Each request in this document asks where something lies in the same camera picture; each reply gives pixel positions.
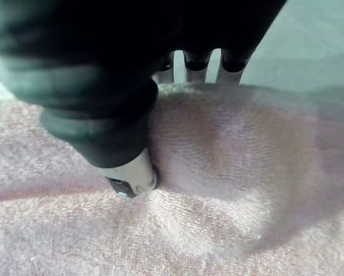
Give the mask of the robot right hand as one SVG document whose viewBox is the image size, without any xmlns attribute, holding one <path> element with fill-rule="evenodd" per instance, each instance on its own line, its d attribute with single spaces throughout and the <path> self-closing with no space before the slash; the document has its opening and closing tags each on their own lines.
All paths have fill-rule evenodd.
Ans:
<svg viewBox="0 0 344 276">
<path fill-rule="evenodd" d="M 239 79 L 284 1 L 0 1 L 0 77 L 41 123 L 101 170 L 114 191 L 153 190 L 148 119 L 155 74 L 174 51 L 190 79 L 222 51 L 218 80 Z"/>
</svg>

